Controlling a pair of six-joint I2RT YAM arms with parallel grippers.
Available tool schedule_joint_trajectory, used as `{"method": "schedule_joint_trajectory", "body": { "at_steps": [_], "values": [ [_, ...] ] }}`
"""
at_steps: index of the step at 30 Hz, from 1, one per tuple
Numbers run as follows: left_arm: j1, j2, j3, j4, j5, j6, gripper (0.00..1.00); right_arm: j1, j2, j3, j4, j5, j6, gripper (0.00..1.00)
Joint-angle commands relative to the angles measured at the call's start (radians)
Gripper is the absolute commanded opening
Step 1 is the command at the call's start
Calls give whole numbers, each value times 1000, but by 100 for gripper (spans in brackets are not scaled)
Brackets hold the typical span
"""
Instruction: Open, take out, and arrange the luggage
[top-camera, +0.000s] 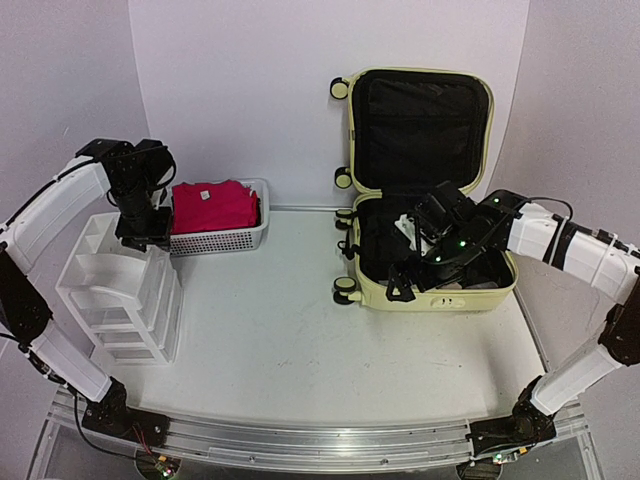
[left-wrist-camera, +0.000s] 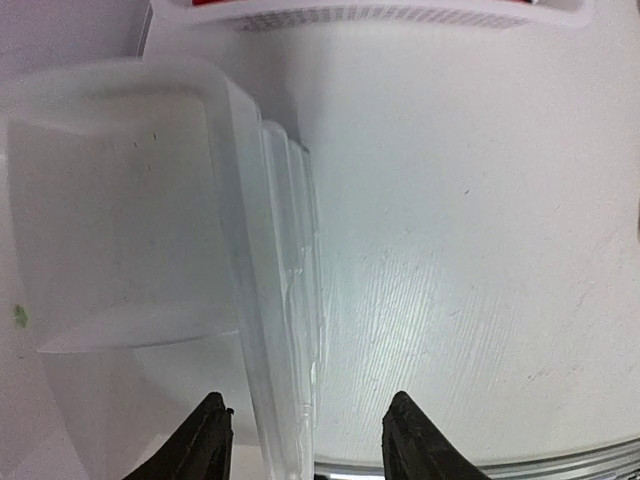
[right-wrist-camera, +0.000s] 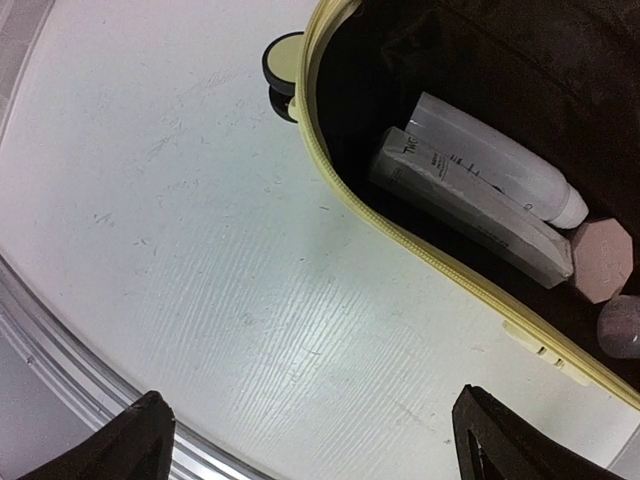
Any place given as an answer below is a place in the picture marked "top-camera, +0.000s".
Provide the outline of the magenta pink garment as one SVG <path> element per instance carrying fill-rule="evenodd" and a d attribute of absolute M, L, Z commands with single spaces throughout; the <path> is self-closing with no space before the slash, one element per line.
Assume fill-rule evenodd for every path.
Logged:
<path fill-rule="evenodd" d="M 259 197 L 235 180 L 182 183 L 172 188 L 173 235 L 252 228 L 259 224 Z"/>

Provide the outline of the white perforated plastic basket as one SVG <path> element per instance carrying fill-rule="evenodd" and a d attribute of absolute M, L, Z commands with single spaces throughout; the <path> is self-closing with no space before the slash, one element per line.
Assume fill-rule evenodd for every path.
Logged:
<path fill-rule="evenodd" d="M 210 231 L 170 236 L 170 253 L 186 257 L 214 253 L 244 252 L 257 249 L 270 224 L 270 189 L 262 178 L 232 179 L 250 187 L 259 197 L 259 224 L 252 228 Z"/>

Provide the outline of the pale yellow hard-shell suitcase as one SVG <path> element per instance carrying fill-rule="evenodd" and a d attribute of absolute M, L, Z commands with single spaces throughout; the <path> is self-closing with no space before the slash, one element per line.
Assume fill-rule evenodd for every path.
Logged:
<path fill-rule="evenodd" d="M 489 86 L 470 74 L 379 68 L 337 77 L 329 92 L 346 102 L 348 113 L 349 162 L 335 171 L 334 182 L 357 192 L 350 208 L 335 213 L 336 227 L 346 234 L 338 247 L 350 269 L 334 281 L 334 301 L 395 312 L 497 307 L 518 279 L 503 248 L 501 288 L 442 287 L 408 303 L 385 295 L 389 267 L 409 254 L 393 222 L 442 182 L 471 198 L 483 178 L 494 111 Z"/>

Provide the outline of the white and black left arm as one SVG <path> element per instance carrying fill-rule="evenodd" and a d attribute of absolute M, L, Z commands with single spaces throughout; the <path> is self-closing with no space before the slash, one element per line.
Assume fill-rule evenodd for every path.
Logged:
<path fill-rule="evenodd" d="M 110 365 L 175 358 L 182 287 L 165 197 L 176 171 L 159 140 L 98 138 L 1 225 L 3 327 L 85 403 L 79 427 L 153 447 L 168 417 L 133 407 Z"/>

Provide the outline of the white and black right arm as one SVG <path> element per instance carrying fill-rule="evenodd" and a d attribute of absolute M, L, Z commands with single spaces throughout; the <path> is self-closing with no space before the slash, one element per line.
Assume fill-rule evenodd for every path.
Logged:
<path fill-rule="evenodd" d="M 552 213 L 545 200 L 500 189 L 474 202 L 444 183 L 394 222 L 411 252 L 389 269 L 391 302 L 412 302 L 420 293 L 464 282 L 482 256 L 509 252 L 561 271 L 613 304 L 602 329 L 557 368 L 532 380 L 509 415 L 470 424 L 468 438 L 477 457 L 553 439 L 555 416 L 566 403 L 639 362 L 638 248 L 613 233 L 583 227 L 570 215 Z"/>

